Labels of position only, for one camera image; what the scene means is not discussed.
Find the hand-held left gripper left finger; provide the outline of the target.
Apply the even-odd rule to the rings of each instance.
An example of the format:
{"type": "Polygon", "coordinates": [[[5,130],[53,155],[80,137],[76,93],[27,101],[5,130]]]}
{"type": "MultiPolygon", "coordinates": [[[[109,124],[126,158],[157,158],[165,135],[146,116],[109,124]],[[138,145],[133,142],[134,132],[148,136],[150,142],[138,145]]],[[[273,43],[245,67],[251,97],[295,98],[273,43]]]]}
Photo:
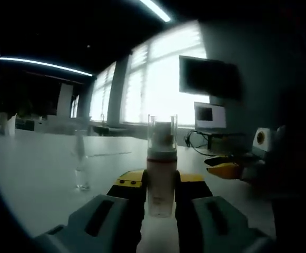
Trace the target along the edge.
{"type": "Polygon", "coordinates": [[[146,170],[122,174],[100,194],[34,241],[42,252],[136,252],[146,201],[146,170]]]}

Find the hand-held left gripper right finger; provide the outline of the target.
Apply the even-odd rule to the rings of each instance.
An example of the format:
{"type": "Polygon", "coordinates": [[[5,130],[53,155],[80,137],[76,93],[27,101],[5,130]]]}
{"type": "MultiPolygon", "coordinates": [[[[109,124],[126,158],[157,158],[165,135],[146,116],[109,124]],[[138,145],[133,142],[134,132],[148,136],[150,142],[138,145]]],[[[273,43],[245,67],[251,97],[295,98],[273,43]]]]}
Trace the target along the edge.
{"type": "Polygon", "coordinates": [[[274,252],[274,240],[213,196],[201,175],[175,173],[175,202],[180,252],[274,252]]]}

